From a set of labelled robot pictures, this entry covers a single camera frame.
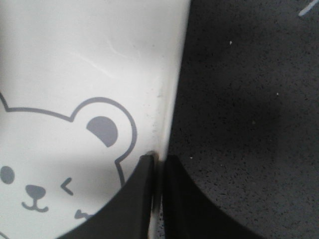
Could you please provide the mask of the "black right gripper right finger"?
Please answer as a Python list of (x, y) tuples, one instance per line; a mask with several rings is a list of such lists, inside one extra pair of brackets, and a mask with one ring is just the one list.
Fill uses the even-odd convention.
[(259, 239), (214, 205), (196, 186), (179, 158), (163, 167), (162, 208), (167, 239)]

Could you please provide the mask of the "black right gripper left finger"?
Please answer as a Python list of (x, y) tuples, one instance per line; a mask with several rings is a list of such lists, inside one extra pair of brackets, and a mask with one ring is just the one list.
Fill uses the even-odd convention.
[(94, 216), (61, 239), (147, 239), (151, 218), (155, 160), (140, 157), (120, 191)]

